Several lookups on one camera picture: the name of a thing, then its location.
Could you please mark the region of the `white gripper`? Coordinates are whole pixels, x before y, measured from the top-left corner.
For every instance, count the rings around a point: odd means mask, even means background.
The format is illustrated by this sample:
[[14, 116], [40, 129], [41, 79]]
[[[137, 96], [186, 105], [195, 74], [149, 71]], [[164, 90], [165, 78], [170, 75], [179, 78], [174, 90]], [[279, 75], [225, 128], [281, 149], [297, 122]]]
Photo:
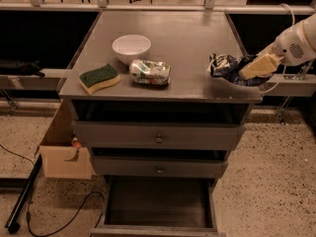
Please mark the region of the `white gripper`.
[[269, 75], [282, 63], [297, 66], [316, 58], [316, 26], [297, 23], [284, 30], [274, 41], [258, 53], [252, 62], [244, 66], [239, 76], [244, 80]]

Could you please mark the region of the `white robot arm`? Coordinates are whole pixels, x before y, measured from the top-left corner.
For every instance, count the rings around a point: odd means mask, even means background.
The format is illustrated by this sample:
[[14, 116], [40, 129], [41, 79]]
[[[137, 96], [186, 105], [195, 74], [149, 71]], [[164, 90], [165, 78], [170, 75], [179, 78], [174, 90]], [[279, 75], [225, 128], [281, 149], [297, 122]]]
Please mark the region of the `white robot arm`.
[[239, 72], [243, 80], [268, 76], [280, 65], [297, 66], [316, 58], [316, 14], [287, 28]]

